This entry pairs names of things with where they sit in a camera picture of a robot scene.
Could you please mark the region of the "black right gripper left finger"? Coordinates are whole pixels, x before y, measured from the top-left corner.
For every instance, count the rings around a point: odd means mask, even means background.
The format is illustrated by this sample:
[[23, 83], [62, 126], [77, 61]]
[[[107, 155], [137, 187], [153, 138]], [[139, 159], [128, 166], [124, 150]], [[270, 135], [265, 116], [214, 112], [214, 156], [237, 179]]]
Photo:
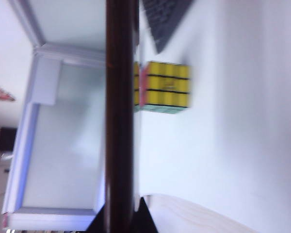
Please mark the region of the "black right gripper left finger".
[[105, 233], [104, 230], [104, 209], [103, 205], [100, 211], [97, 213], [93, 221], [90, 223], [86, 229], [86, 233]]

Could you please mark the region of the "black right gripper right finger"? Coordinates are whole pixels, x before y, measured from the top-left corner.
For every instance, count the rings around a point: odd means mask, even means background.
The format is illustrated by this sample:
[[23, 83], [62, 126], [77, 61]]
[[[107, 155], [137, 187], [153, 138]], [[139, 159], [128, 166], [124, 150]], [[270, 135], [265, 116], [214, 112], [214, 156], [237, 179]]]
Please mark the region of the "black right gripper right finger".
[[140, 199], [139, 209], [134, 213], [132, 222], [133, 233], [158, 233], [145, 199]]

